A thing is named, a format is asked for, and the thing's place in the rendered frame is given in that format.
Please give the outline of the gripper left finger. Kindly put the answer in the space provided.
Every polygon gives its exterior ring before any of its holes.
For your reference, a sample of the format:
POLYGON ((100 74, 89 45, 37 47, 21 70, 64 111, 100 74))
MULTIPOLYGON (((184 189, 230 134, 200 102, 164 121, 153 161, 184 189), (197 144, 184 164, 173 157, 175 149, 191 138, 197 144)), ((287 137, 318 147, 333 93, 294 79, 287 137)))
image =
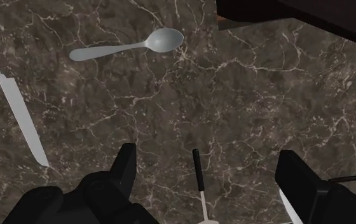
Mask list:
POLYGON ((136 174, 136 144, 125 143, 109 171, 87 174, 68 193, 57 186, 33 188, 2 224, 160 224, 129 200, 136 174))

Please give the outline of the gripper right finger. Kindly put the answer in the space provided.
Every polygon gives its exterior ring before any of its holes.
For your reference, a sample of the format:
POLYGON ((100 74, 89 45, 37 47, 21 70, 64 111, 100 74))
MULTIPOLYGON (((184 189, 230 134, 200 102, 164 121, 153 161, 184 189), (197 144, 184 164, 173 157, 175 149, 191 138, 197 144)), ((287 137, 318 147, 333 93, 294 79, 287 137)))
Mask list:
POLYGON ((294 151, 280 152, 275 181, 303 224, 356 224, 356 194, 318 177, 294 151))

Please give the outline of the white flat blade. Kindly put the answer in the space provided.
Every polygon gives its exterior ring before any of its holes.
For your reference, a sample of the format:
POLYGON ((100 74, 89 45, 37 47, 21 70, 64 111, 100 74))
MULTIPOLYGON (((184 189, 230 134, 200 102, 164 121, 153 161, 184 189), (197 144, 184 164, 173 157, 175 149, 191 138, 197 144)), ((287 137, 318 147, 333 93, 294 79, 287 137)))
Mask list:
POLYGON ((284 195, 283 191, 279 189, 280 198, 284 204, 285 210, 291 219, 291 223, 284 224, 303 224, 299 216, 296 214, 294 208, 291 206, 291 203, 288 201, 287 197, 284 195))

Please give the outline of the thin dark rod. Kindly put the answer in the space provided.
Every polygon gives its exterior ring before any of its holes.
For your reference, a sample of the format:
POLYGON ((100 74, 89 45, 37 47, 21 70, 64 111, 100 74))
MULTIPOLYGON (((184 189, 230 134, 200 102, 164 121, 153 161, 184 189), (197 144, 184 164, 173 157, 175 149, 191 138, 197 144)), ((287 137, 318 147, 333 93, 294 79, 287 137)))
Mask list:
POLYGON ((338 177, 338 178, 331 178, 331 179, 327 180, 327 182, 329 182, 329 183, 344 183, 344 182, 350 182, 350 181, 356 181, 356 175, 338 177))

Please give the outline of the grey spoon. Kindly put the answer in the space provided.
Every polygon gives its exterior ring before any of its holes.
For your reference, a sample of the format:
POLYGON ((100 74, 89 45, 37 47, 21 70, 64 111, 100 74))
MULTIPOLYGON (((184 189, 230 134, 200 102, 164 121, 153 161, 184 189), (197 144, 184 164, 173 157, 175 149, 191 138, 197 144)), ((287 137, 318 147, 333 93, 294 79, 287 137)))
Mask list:
POLYGON ((145 41, 140 43, 75 49, 70 52, 69 58, 73 61, 79 62, 96 59, 134 48, 148 48, 156 53, 165 53, 176 49, 182 44, 183 40, 184 36, 178 30, 171 28, 161 28, 153 31, 145 41))

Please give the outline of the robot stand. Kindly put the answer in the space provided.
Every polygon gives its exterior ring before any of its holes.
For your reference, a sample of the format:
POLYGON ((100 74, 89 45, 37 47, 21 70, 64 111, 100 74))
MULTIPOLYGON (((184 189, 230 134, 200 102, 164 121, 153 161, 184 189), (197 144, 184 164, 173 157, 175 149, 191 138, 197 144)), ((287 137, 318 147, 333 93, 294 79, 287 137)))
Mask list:
POLYGON ((217 14, 256 24, 295 18, 356 42, 356 0, 216 0, 217 14))

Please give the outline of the black handled white utensil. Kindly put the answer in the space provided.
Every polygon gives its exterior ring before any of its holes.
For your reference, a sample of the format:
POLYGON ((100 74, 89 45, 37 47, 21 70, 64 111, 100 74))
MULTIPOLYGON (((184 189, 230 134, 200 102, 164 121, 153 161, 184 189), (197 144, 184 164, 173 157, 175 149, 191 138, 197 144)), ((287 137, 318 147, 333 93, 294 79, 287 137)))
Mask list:
POLYGON ((195 166, 195 173, 196 173, 196 181, 198 185, 198 191, 200 192, 200 198, 202 203, 202 212, 203 212, 203 221, 199 222, 198 224, 219 224, 216 220, 210 220, 208 217, 207 206, 205 201, 205 185, 203 182, 203 172, 202 172, 202 165, 200 160, 200 153, 198 149, 192 150, 193 154, 193 162, 195 166))

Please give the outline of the yellow handled knife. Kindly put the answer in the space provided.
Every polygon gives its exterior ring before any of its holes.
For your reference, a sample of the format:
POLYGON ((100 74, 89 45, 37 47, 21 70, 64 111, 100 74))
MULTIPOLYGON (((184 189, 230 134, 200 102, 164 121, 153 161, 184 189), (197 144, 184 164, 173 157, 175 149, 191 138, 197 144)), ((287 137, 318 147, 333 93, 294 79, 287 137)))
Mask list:
POLYGON ((15 79, 7 78, 0 70, 0 86, 32 155, 40 165, 49 167, 49 161, 15 79))

